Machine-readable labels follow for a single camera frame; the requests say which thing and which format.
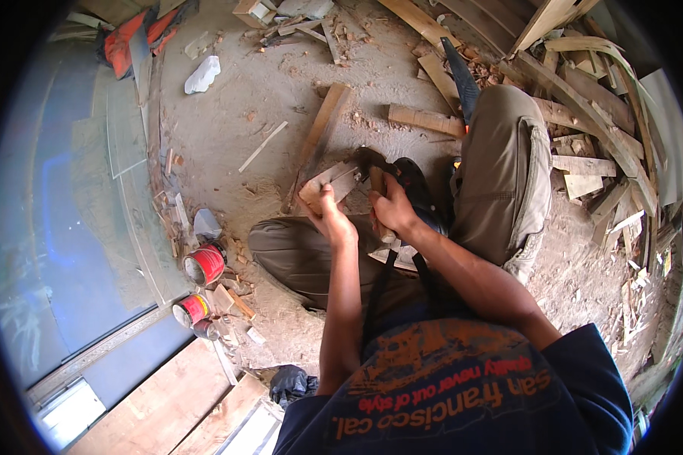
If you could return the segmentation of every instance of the navy t-shirt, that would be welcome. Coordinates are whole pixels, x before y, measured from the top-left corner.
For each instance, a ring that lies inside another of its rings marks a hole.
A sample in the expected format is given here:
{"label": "navy t-shirt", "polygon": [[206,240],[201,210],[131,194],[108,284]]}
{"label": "navy t-shirt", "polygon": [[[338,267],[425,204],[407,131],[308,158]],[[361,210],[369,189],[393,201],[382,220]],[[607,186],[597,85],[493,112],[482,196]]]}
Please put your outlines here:
{"label": "navy t-shirt", "polygon": [[537,351],[479,320],[402,325],[334,395],[286,410],[274,453],[626,453],[632,408],[594,324]]}

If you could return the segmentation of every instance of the paint can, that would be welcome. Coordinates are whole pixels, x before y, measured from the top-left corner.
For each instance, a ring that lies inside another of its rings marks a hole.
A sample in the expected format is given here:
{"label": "paint can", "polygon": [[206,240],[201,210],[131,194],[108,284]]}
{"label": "paint can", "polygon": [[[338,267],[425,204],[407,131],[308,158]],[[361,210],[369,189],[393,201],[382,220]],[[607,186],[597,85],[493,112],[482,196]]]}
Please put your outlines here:
{"label": "paint can", "polygon": [[183,327],[191,328],[198,321],[209,316],[208,301],[199,294],[190,294],[189,297],[173,305],[172,313]]}
{"label": "paint can", "polygon": [[220,339],[220,331],[209,319],[197,321],[192,326],[192,332],[194,332],[197,338],[204,338],[209,341],[218,341]]}
{"label": "paint can", "polygon": [[185,273],[197,286],[207,286],[223,274],[225,260],[218,245],[203,243],[182,261]]}

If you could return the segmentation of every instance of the hand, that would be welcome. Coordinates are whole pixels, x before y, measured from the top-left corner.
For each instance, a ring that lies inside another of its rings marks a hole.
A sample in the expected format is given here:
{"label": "hand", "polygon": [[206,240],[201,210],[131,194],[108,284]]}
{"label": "hand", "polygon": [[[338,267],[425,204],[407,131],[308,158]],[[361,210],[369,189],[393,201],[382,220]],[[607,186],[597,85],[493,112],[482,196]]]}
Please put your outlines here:
{"label": "hand", "polygon": [[329,241],[332,250],[348,248],[349,246],[357,247],[359,242],[357,228],[342,213],[342,203],[340,202],[337,205],[334,202],[334,187],[326,184],[321,189],[319,204],[322,214],[320,217],[298,195],[296,195],[296,201],[306,216],[309,217],[311,223],[314,223],[316,229]]}
{"label": "hand", "polygon": [[384,173],[383,177],[387,185],[387,197],[374,190],[369,192],[369,202],[373,206],[371,216],[397,232],[400,237],[405,237],[406,233],[414,229],[422,220],[412,210],[405,189],[397,183],[397,180],[388,173]]}

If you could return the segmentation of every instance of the concrete floor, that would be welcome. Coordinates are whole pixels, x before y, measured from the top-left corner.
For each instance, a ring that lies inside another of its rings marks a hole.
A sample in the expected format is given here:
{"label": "concrete floor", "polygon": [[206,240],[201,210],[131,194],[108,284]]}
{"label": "concrete floor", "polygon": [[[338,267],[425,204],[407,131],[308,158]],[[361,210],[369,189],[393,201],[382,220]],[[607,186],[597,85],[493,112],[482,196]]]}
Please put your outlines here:
{"label": "concrete floor", "polygon": [[[389,161],[412,157],[433,182],[433,193],[439,195],[444,187],[433,178],[439,165],[456,154],[459,143],[436,142],[449,137],[391,126],[383,117],[383,105],[389,103],[449,113],[437,89],[417,78],[417,58],[410,50],[420,42],[419,34],[377,2],[342,3],[353,5],[368,21],[372,37],[370,44],[340,41],[349,49],[349,68],[333,65],[326,45],[309,36],[299,37],[297,44],[255,52],[258,34],[249,32],[246,24],[231,14],[235,5],[232,0],[201,2],[200,13],[181,27],[164,51],[162,125],[168,135],[167,147],[184,159],[182,166],[173,167],[171,184],[181,189],[188,212],[209,207],[223,224],[223,233],[242,245],[253,224],[280,215],[280,201],[300,166],[301,144],[322,103],[317,85],[341,82],[353,88],[353,98],[320,169],[366,144],[381,150]],[[346,11],[336,6],[330,15],[338,15],[360,37],[363,29]],[[451,28],[460,30],[459,21]],[[212,50],[190,60],[182,49],[204,31],[210,35],[224,33],[215,48],[222,72],[206,93],[186,96],[185,79]],[[475,39],[465,30],[461,33],[462,39]],[[482,43],[468,42],[484,50]],[[294,107],[302,107],[309,114],[299,114]],[[360,115],[360,122],[353,117],[354,112]],[[245,172],[238,173],[238,167],[283,121],[288,126]],[[554,174],[553,180],[554,190],[561,188]],[[365,187],[358,188],[349,196],[355,213],[368,211],[366,191]],[[529,284],[532,294],[562,333],[590,322],[597,323],[603,336],[616,333],[612,328],[618,324],[620,287],[627,273],[623,253],[616,254],[614,263],[609,253],[596,254],[589,241],[593,225],[585,209],[558,192],[546,229],[543,250]],[[248,299],[258,313],[253,325],[269,340],[259,347],[245,335],[240,336],[244,368],[294,363],[310,374],[317,373],[322,319],[268,284],[253,264],[240,264],[231,255],[229,266],[255,283],[254,296]],[[582,298],[575,302],[577,289]],[[657,299],[648,302],[653,308],[646,311],[654,313]],[[237,323],[237,329],[247,327],[241,319]],[[626,380],[639,369],[650,349],[654,337],[651,329],[638,335],[635,347],[615,358]]]}

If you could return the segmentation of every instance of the red paint can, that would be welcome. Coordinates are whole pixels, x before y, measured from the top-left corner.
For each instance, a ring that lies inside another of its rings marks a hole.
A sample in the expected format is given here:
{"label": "red paint can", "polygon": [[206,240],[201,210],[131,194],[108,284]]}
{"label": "red paint can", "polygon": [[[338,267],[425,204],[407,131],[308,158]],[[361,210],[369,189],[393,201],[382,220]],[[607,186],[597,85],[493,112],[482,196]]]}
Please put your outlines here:
{"label": "red paint can", "polygon": [[185,256],[185,273],[198,286],[207,286],[223,274],[225,260],[220,249],[212,243],[204,243]]}
{"label": "red paint can", "polygon": [[205,297],[190,294],[172,307],[175,319],[185,328],[191,328],[200,320],[209,316],[209,305]]}

